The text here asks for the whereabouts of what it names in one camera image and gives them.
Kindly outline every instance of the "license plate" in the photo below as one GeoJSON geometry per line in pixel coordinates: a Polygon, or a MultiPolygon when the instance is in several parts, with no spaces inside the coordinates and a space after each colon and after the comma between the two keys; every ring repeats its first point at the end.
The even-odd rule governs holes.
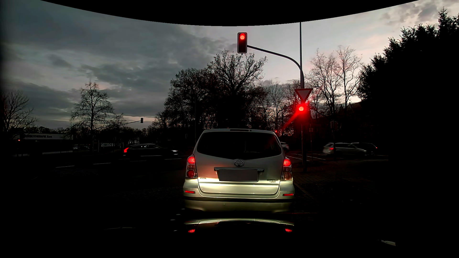
{"type": "Polygon", "coordinates": [[[258,182],[258,170],[220,169],[218,171],[218,179],[227,182],[258,182]]]}

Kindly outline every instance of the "toyota logo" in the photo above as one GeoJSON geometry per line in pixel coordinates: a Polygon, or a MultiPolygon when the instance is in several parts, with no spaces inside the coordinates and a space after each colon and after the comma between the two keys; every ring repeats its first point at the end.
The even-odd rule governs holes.
{"type": "Polygon", "coordinates": [[[242,167],[244,166],[244,162],[240,159],[234,161],[234,165],[237,166],[237,167],[242,167]]]}

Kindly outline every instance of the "brake light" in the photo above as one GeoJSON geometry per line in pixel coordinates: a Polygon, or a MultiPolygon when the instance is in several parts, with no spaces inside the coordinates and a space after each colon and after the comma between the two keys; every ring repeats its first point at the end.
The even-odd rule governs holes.
{"type": "Polygon", "coordinates": [[[284,158],[284,164],[282,167],[282,174],[280,176],[281,181],[291,181],[291,161],[288,158],[284,158]]]}
{"type": "Polygon", "coordinates": [[[192,154],[186,160],[186,178],[198,178],[198,173],[196,171],[196,160],[195,156],[192,154]]]}
{"type": "Polygon", "coordinates": [[[186,176],[189,178],[193,178],[195,176],[195,171],[194,170],[188,170],[186,172],[186,176]]]}

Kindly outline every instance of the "curved pole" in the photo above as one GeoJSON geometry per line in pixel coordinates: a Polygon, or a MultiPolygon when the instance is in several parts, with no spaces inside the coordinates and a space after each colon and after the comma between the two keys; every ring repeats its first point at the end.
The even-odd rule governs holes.
{"type": "Polygon", "coordinates": [[[247,47],[256,49],[258,51],[263,51],[263,52],[266,52],[266,53],[269,53],[269,54],[273,54],[273,55],[276,55],[276,56],[285,57],[285,58],[293,61],[298,66],[298,68],[300,69],[300,87],[301,87],[301,89],[304,89],[304,74],[303,74],[303,70],[301,69],[300,64],[298,64],[297,61],[293,60],[292,58],[290,58],[288,56],[285,56],[285,55],[282,55],[282,54],[278,54],[278,53],[275,53],[275,52],[271,52],[271,51],[268,51],[268,50],[264,50],[264,49],[261,49],[261,48],[257,48],[257,47],[254,47],[254,46],[247,45],[247,47]]]}

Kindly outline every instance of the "car window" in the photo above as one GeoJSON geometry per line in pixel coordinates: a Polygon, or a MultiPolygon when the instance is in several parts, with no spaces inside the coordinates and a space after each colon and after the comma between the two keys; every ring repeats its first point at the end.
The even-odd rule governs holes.
{"type": "Polygon", "coordinates": [[[146,145],[136,145],[136,146],[130,147],[130,149],[145,149],[145,148],[146,148],[146,145]]]}
{"type": "Polygon", "coordinates": [[[282,148],[272,134],[208,132],[201,136],[197,151],[227,159],[256,159],[280,155],[282,148]]]}

